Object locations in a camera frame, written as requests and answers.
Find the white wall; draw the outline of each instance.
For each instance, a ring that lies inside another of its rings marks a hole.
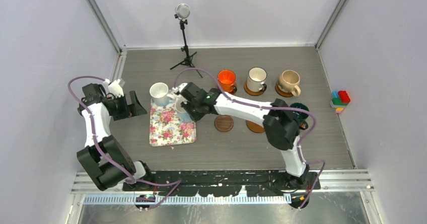
[[[127,47],[169,47],[183,45],[178,21],[173,17],[180,3],[192,9],[186,30],[190,46],[313,45],[338,0],[97,2]]]
[[[349,0],[321,47],[341,121],[386,223],[426,223],[427,0]]]
[[[66,84],[116,53],[85,0],[0,0],[0,27],[0,222],[63,223],[85,141]]]

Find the dark green mug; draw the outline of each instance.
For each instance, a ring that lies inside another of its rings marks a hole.
[[[299,102],[292,103],[289,107],[299,108],[299,109],[309,111],[306,105]],[[294,111],[293,113],[297,116],[297,119],[301,123],[300,129],[306,130],[308,128],[308,123],[306,122],[306,119],[308,118],[308,114],[303,112],[297,112],[297,111]]]

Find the floral placemat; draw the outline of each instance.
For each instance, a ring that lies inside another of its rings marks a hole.
[[[175,103],[170,103],[165,107],[159,107],[151,100],[151,146],[166,146],[196,141],[195,122],[180,122],[178,114],[173,107],[175,107]]]

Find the black tripod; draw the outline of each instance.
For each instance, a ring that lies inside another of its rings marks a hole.
[[[184,29],[185,29],[185,24],[188,24],[188,22],[187,22],[187,20],[182,20],[182,19],[180,19],[179,20],[179,25],[181,26],[181,30],[182,30],[182,36],[184,37],[184,47],[181,47],[181,51],[185,51],[185,58],[184,58],[184,60],[183,61],[181,61],[181,62],[179,62],[178,64],[176,64],[176,65],[174,65],[173,67],[171,67],[170,69],[173,69],[173,68],[175,68],[175,67],[177,67],[177,66],[179,66],[179,65],[185,65],[185,66],[188,66],[188,67],[193,67],[193,68],[195,68],[195,66],[194,66],[194,64],[193,64],[193,56],[195,55],[195,54],[197,54],[197,51],[196,52],[194,52],[192,55],[190,55],[189,53],[188,53],[188,46],[187,46],[187,40],[185,39],[185,32],[184,32]],[[203,76],[200,74],[200,72],[197,70],[197,73],[199,73],[199,75],[200,75],[200,77],[201,78],[203,78]]]

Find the light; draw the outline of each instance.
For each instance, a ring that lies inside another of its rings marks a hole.
[[[175,8],[175,14],[181,18],[186,19],[190,16],[190,6],[187,4],[180,4]]]

